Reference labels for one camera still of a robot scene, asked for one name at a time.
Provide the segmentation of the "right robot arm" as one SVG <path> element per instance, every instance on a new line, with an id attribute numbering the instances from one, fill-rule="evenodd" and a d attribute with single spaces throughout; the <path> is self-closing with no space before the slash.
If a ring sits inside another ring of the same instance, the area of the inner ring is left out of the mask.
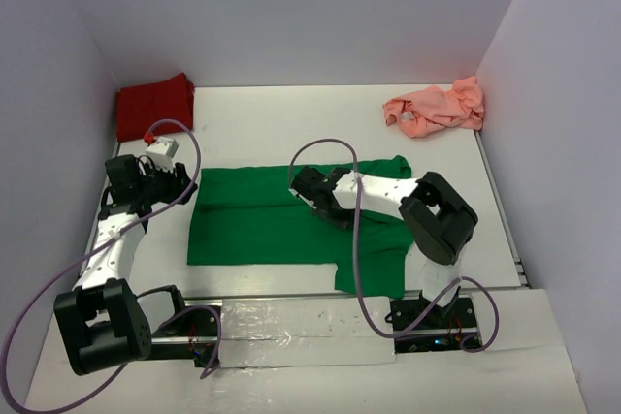
<path id="1" fill-rule="evenodd" d="M 420 293 L 423 320 L 441 328 L 453 319 L 461 253 L 478 217 L 443 176 L 428 172 L 421 178 L 397 179 L 342 167 L 324 174 L 305 166 L 290 181 L 289 191 L 339 226 L 353 222 L 357 207 L 403 221 L 426 258 Z"/>

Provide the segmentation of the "green t-shirt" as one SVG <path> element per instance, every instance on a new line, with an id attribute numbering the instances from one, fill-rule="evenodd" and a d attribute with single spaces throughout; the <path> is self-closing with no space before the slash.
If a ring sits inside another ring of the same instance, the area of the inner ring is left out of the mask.
<path id="1" fill-rule="evenodd" d="M 190 266 L 337 267 L 334 287 L 367 297 L 401 298 L 412 238 L 398 219 L 362 212 L 359 237 L 313 214 L 287 190 L 284 166 L 205 168 L 188 237 Z"/>

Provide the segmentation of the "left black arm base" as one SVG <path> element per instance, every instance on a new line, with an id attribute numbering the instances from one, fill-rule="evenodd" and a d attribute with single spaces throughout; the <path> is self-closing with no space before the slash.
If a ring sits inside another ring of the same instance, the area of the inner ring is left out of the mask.
<path id="1" fill-rule="evenodd" d="M 172 322 L 152 328 L 148 361 L 189 361 L 195 368 L 216 367 L 219 305 L 188 305 Z"/>

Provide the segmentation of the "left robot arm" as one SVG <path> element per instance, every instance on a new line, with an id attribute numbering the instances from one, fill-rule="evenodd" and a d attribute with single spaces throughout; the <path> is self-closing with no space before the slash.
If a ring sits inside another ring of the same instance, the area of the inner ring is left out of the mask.
<path id="1" fill-rule="evenodd" d="M 73 372 L 87 375 L 146 359 L 147 318 L 128 277 L 157 204 L 184 205 L 197 185 L 170 157 L 117 156 L 105 164 L 108 185 L 100 201 L 95 244 L 73 289 L 53 311 Z"/>

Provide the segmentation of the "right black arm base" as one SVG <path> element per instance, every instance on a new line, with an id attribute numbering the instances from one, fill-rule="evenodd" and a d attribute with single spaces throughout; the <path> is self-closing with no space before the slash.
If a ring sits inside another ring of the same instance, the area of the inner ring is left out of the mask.
<path id="1" fill-rule="evenodd" d="M 425 308 L 416 299 L 393 300 L 384 322 L 394 332 L 403 331 Z M 457 298 L 449 310 L 435 307 L 407 335 L 394 340 L 397 354 L 478 350 L 481 340 L 471 298 Z"/>

